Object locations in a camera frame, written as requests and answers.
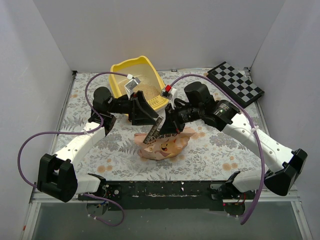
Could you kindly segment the white bag sealing clip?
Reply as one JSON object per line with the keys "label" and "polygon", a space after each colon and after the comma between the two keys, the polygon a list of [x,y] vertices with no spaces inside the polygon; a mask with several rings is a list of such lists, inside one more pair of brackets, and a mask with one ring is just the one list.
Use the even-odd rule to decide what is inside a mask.
{"label": "white bag sealing clip", "polygon": [[158,138],[162,121],[163,121],[162,116],[159,116],[156,119],[155,124],[152,126],[152,128],[150,129],[150,131],[146,135],[145,139],[143,140],[144,144],[148,144],[149,142],[152,142],[153,140]]}

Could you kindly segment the pink cat litter bag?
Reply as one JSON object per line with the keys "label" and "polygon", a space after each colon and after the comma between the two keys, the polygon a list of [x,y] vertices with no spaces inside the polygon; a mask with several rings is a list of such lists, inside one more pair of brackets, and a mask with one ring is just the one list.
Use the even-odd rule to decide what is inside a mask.
{"label": "pink cat litter bag", "polygon": [[195,133],[194,129],[185,127],[181,133],[165,134],[148,143],[143,143],[146,133],[135,133],[134,143],[140,147],[138,154],[142,158],[159,161],[179,155]]}

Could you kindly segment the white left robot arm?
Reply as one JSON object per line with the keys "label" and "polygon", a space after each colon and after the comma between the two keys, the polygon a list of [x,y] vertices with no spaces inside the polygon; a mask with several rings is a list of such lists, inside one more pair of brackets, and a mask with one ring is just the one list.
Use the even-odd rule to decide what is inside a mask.
{"label": "white left robot arm", "polygon": [[93,109],[80,135],[54,154],[44,154],[39,163],[37,189],[64,203],[76,194],[90,194],[95,200],[106,196],[107,181],[100,175],[76,175],[76,168],[86,154],[105,138],[116,122],[115,114],[127,114],[134,126],[154,125],[159,117],[142,91],[119,98],[107,87],[93,93]]}

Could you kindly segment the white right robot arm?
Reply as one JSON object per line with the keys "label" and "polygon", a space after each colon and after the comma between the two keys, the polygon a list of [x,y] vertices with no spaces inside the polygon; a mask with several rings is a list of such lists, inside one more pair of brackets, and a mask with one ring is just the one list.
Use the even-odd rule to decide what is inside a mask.
{"label": "white right robot arm", "polygon": [[179,134],[185,124],[202,120],[206,125],[236,139],[255,155],[263,154],[268,169],[233,173],[218,189],[219,194],[237,199],[243,193],[266,187],[274,194],[286,196],[301,174],[307,153],[281,145],[258,127],[227,100],[215,100],[207,86],[199,81],[184,88],[188,101],[176,97],[177,90],[167,85],[161,96],[171,102],[165,107],[165,121],[160,134]]}

